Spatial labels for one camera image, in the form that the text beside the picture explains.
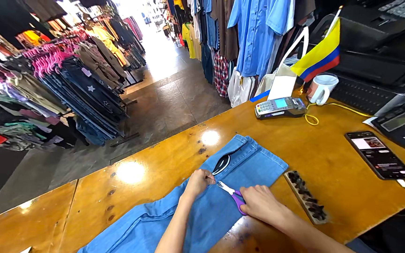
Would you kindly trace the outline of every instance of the yellow cable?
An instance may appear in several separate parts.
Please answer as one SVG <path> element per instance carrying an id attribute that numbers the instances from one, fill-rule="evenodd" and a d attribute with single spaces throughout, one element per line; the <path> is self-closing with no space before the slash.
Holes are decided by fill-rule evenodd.
<path id="1" fill-rule="evenodd" d="M 365 117 L 373 117 L 373 115 L 369 115 L 369 114 L 366 114 L 366 113 L 362 113 L 362 112 L 356 111 L 356 110 L 354 110 L 354 109 L 352 109 L 352 108 L 349 108 L 349 107 L 347 107 L 347 106 L 344 106 L 344 105 L 342 105 L 342 104 L 337 104 L 337 103 L 328 103 L 328 104 L 340 106 L 340 107 L 342 107 L 342 108 L 344 108 L 344 109 L 347 109 L 347 110 L 350 110 L 350 111 L 352 111 L 352 112 L 355 112 L 355 113 L 357 113 L 358 115 L 362 115 L 362 116 L 365 116 Z M 309 107 L 310 107 L 311 105 L 313 105 L 313 104 L 308 104 L 308 105 L 307 105 L 307 112 L 309 111 Z M 308 119 L 308 117 L 311 117 L 311 118 L 315 119 L 315 120 L 316 120 L 316 123 L 310 122 L 309 119 Z M 308 114 L 308 113 L 306 113 L 306 114 L 304 115 L 304 118 L 306 119 L 307 123 L 309 123 L 309 124 L 311 124 L 311 125 L 313 125 L 313 126 L 316 126 L 316 125 L 318 125 L 318 123 L 319 123 L 319 120 L 318 120 L 317 117 L 315 117 L 315 116 L 313 116 L 313 115 L 310 115 L 310 114 Z"/>

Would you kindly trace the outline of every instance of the phone screen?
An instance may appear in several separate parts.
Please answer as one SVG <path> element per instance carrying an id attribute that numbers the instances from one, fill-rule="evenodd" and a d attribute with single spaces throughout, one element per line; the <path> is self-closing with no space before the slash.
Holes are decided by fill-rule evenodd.
<path id="1" fill-rule="evenodd" d="M 368 164 L 384 179 L 405 179 L 405 164 L 373 132 L 347 133 Z"/>

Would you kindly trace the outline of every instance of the stack of jeans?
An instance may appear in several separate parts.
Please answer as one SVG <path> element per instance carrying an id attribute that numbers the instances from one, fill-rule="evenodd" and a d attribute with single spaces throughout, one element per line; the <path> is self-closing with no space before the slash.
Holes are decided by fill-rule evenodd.
<path id="1" fill-rule="evenodd" d="M 120 97 L 78 58 L 66 59 L 61 65 L 40 80 L 82 119 L 77 129 L 97 145 L 124 135 L 118 130 L 126 117 Z"/>

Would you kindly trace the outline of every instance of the white paper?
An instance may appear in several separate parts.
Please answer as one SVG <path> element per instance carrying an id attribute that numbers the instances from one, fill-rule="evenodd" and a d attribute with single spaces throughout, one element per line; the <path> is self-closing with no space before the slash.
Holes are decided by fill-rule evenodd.
<path id="1" fill-rule="evenodd" d="M 294 86 L 295 86 L 295 77 L 289 76 L 275 77 L 267 100 L 291 97 Z"/>
<path id="2" fill-rule="evenodd" d="M 23 251 L 21 251 L 20 253 L 29 253 L 29 251 L 31 251 L 31 248 L 32 248 L 32 246 L 25 249 L 25 250 L 23 250 Z"/>
<path id="3" fill-rule="evenodd" d="M 370 127 L 374 128 L 377 130 L 377 128 L 371 123 L 371 121 L 373 121 L 375 118 L 378 117 L 371 117 L 371 118 L 367 118 L 366 120 L 364 120 L 362 123 L 365 123 L 367 125 L 369 125 Z"/>

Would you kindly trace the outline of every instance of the tiled floor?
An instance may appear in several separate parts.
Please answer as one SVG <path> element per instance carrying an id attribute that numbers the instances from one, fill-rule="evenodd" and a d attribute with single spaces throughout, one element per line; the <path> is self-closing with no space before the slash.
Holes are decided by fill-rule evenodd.
<path id="1" fill-rule="evenodd" d="M 186 49 L 163 33 L 144 35 L 144 81 L 122 96 L 138 101 L 128 106 L 127 125 L 140 137 L 114 148 L 111 143 L 86 147 L 78 142 L 72 149 L 29 151 L 0 191 L 0 213 L 230 109 L 229 100 L 207 83 L 201 63 L 189 59 Z"/>

